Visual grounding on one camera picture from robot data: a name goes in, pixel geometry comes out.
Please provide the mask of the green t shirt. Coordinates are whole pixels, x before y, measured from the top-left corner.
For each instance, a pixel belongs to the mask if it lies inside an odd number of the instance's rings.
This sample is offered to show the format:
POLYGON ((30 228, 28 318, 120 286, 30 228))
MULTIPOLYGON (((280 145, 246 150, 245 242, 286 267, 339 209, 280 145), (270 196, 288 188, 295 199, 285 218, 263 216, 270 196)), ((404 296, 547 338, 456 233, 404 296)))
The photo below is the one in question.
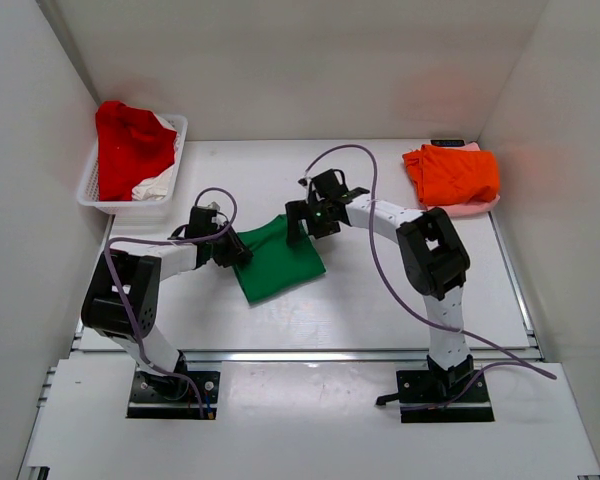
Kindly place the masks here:
POLYGON ((301 233, 297 243, 287 244, 285 214, 254 230, 239 232, 238 238, 253 254, 247 264, 233 267, 249 304, 269 300, 326 273, 326 267, 306 233, 301 233))

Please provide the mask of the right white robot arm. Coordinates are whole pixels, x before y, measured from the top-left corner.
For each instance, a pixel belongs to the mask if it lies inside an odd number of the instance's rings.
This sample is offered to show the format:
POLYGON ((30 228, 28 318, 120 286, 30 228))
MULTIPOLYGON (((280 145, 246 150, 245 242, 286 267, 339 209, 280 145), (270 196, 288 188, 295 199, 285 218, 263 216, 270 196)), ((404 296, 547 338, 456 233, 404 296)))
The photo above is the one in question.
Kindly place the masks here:
POLYGON ((366 188, 351 189, 338 169, 300 184, 306 197, 285 204, 287 244, 297 244, 303 233, 316 239, 336 234, 343 225, 365 229, 370 241, 379 235, 395 243, 406 278, 425 304, 428 376, 440 399, 459 394, 474 369, 462 312, 470 260, 449 216, 441 209, 420 211, 378 200, 366 188))

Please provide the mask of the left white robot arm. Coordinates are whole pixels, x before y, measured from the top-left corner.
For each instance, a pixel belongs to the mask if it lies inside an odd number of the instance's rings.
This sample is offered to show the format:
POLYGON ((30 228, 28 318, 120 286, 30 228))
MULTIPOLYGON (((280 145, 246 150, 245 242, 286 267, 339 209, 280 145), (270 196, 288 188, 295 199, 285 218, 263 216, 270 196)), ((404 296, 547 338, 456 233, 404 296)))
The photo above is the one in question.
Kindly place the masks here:
POLYGON ((194 206, 189 221, 164 241, 133 240, 137 253, 105 246, 83 305, 85 327, 112 340, 133 358, 144 383, 168 400, 199 389, 187 375, 184 354, 156 325, 162 281, 208 262, 246 266, 253 253, 217 204, 194 206))

